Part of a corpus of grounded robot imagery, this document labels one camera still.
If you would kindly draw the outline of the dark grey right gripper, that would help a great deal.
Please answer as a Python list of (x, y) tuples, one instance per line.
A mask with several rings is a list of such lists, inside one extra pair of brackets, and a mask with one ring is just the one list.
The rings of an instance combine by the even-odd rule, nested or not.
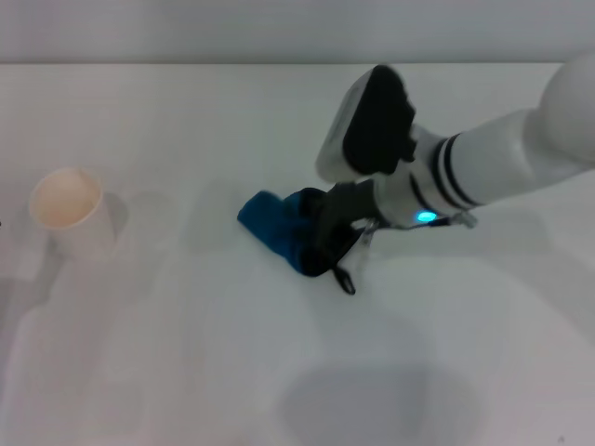
[(325, 250), (330, 238), (330, 254), (343, 258), (361, 237), (361, 230), (350, 223), (377, 218), (374, 180), (337, 183), (324, 197), (324, 209), (316, 219), (313, 245)]

